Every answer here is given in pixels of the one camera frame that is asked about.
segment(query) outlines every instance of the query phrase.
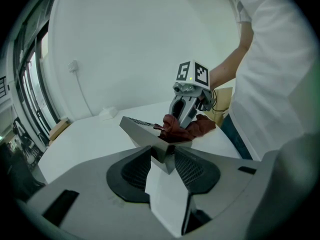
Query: red cloth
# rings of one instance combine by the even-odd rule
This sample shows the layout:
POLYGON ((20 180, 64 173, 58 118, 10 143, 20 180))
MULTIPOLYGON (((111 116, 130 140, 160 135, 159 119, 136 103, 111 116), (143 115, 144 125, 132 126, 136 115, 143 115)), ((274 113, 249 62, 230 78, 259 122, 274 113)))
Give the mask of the red cloth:
POLYGON ((178 120, 172 114, 166 114, 163 118, 163 128, 160 138, 164 140, 192 141, 195 137, 201 137, 215 129, 216 123, 205 115, 197 114, 196 121, 192 121, 186 129, 183 129, 180 128, 178 120))

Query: jeans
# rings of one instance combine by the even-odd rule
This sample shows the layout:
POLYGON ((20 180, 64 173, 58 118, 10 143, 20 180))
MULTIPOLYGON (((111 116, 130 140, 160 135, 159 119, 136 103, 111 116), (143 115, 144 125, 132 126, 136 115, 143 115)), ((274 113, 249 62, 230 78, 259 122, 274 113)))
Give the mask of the jeans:
POLYGON ((224 119, 221 130, 224 132, 225 135, 229 138, 229 140, 232 142, 236 150, 238 150, 240 156, 243 159, 249 159, 252 160, 252 157, 244 144, 244 141, 240 137, 237 129, 234 126, 234 123, 232 122, 230 115, 227 115, 224 119))

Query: white table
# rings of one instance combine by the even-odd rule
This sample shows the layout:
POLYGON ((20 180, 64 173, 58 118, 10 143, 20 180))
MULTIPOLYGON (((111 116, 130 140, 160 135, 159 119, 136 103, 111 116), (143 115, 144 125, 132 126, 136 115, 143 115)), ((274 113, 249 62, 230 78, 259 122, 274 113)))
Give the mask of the white table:
MULTIPOLYGON (((113 119, 94 116, 75 121, 47 149, 39 161, 39 168, 49 183, 72 167, 95 158, 104 157, 135 145, 119 126, 123 116, 162 125, 171 101, 134 107, 119 111, 113 119)), ((217 127, 192 141, 193 149, 216 155, 241 158, 228 137, 217 127)), ((175 236, 181 235, 188 191, 174 170, 167 175, 153 163, 147 177, 145 192, 150 195, 152 212, 175 236)))

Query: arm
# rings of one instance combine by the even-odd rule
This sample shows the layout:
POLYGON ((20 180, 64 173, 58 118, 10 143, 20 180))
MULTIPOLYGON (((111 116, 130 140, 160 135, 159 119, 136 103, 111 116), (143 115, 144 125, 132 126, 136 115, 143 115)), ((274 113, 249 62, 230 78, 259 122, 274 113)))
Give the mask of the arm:
POLYGON ((254 32, 250 22, 241 23, 241 37, 239 46, 227 57, 224 62, 210 71, 210 88, 215 89, 234 79, 240 62, 247 53, 254 32))

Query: white t-shirt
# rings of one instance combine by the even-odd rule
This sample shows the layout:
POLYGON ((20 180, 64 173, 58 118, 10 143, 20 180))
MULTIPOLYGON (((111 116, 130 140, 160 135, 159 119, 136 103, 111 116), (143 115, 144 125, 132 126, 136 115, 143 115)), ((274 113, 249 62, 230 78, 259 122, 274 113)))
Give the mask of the white t-shirt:
POLYGON ((259 161, 268 151, 319 129, 319 116, 308 113, 314 110, 308 91, 315 81, 318 41, 291 0, 240 1, 239 21, 251 22, 254 35, 236 72, 229 114, 259 161))

